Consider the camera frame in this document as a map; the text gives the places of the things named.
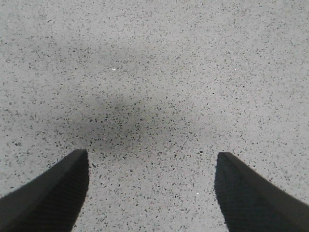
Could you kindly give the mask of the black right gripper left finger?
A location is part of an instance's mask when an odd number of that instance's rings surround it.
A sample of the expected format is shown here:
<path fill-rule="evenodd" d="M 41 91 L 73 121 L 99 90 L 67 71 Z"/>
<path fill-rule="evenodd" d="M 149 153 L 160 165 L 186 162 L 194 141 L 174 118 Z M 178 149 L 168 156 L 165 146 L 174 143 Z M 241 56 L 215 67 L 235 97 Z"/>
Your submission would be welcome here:
<path fill-rule="evenodd" d="M 0 200 L 2 232 L 70 232 L 89 185 L 88 153 L 77 149 Z"/>

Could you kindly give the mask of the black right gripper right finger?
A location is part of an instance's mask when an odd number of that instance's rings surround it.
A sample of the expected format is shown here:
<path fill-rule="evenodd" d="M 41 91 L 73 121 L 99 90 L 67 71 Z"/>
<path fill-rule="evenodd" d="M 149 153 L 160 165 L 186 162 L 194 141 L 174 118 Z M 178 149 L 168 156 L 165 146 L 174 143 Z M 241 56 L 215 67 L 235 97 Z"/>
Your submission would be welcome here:
<path fill-rule="evenodd" d="M 307 232 L 309 206 L 229 152 L 217 158 L 214 189 L 230 232 Z"/>

